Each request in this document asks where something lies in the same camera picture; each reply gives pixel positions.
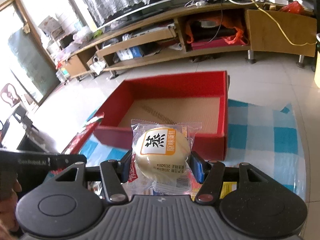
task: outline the cardboard bottom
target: cardboard bottom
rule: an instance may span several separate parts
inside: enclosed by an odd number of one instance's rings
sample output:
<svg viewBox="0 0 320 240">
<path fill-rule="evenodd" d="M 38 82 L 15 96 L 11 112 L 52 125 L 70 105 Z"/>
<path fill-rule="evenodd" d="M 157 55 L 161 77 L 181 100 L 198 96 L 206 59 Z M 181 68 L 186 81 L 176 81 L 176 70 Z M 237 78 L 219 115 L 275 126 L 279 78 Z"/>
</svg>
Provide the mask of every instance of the cardboard bottom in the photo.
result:
<svg viewBox="0 0 320 240">
<path fill-rule="evenodd" d="M 154 98 L 135 100 L 118 127 L 130 127 L 132 119 L 159 124 L 201 122 L 198 133 L 216 134 L 220 98 Z"/>
</svg>

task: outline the screw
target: screw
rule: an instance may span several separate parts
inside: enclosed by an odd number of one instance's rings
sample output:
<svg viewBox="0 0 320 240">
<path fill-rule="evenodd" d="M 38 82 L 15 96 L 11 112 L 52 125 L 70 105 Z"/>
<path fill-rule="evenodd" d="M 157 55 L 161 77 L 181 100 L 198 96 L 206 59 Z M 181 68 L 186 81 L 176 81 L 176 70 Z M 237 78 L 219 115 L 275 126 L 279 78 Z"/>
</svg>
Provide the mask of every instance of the screw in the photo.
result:
<svg viewBox="0 0 320 240">
<path fill-rule="evenodd" d="M 164 197 L 158 198 L 157 200 L 158 200 L 159 202 L 166 201 L 166 199 L 165 199 Z"/>
<path fill-rule="evenodd" d="M 124 201 L 125 198 L 126 197 L 124 194 L 113 194 L 111 195 L 110 200 L 114 202 L 121 202 L 121 201 Z"/>
<path fill-rule="evenodd" d="M 210 201 L 213 200 L 213 196 L 210 195 L 210 194 L 201 194 L 198 197 L 198 200 L 201 201 L 201 202 L 210 202 Z"/>
</svg>

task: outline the chair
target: chair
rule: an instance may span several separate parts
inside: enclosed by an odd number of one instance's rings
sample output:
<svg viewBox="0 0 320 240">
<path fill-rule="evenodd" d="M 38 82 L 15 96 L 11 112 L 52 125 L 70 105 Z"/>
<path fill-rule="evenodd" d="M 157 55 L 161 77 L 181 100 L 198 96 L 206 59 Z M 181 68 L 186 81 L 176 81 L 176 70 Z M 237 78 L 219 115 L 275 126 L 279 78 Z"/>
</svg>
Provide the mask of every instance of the chair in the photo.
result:
<svg viewBox="0 0 320 240">
<path fill-rule="evenodd" d="M 15 106 L 21 101 L 21 98 L 18 96 L 16 89 L 10 83 L 6 84 L 1 92 L 0 92 L 1 99 L 8 103 L 11 107 Z"/>
</svg>

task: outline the orange plastic bag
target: orange plastic bag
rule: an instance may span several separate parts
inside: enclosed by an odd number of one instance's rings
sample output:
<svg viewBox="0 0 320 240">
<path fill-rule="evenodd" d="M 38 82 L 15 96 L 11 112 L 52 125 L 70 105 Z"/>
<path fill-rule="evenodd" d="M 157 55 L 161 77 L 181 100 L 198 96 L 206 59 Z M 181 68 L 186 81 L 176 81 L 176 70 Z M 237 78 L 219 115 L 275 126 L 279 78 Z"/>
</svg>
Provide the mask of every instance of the orange plastic bag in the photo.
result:
<svg viewBox="0 0 320 240">
<path fill-rule="evenodd" d="M 299 4 L 297 1 L 294 1 L 292 3 L 289 3 L 286 6 L 283 6 L 279 12 L 288 12 L 288 13 L 294 13 L 294 14 L 304 14 L 304 8 L 301 4 Z"/>
<path fill-rule="evenodd" d="M 216 25 L 221 25 L 225 26 L 226 28 L 233 29 L 235 28 L 237 33 L 234 39 L 230 39 L 230 37 L 223 37 L 224 41 L 227 44 L 234 44 L 238 41 L 242 41 L 242 38 L 244 36 L 244 28 L 241 24 L 241 16 L 237 11 L 234 10 L 229 10 L 230 12 L 224 11 L 223 12 L 223 17 L 222 17 L 222 22 L 221 22 L 221 13 L 220 12 L 210 12 L 210 13 L 201 13 L 196 15 L 195 17 L 192 17 L 192 19 L 189 19 L 186 22 L 186 35 L 188 36 L 187 43 L 193 43 L 194 38 L 193 34 L 191 31 L 191 24 L 195 21 L 201 21 L 201 20 L 210 20 L 214 21 Z"/>
</svg>

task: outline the red box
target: red box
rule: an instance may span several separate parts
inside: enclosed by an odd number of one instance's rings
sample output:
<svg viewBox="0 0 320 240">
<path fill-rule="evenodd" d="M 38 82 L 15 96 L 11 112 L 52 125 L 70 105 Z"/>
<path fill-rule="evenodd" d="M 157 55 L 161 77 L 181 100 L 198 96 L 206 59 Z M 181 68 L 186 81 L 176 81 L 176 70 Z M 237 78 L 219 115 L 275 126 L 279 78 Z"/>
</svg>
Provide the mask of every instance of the red box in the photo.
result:
<svg viewBox="0 0 320 240">
<path fill-rule="evenodd" d="M 202 121 L 203 129 L 196 134 L 192 150 L 205 160 L 224 160 L 228 128 L 227 76 L 226 71 L 218 71 L 125 80 L 97 111 L 96 115 L 104 113 L 104 118 L 94 135 L 103 144 L 130 149 L 131 119 Z M 139 108 L 142 104 L 160 108 L 149 111 L 149 107 L 144 112 L 145 107 Z"/>
</svg>

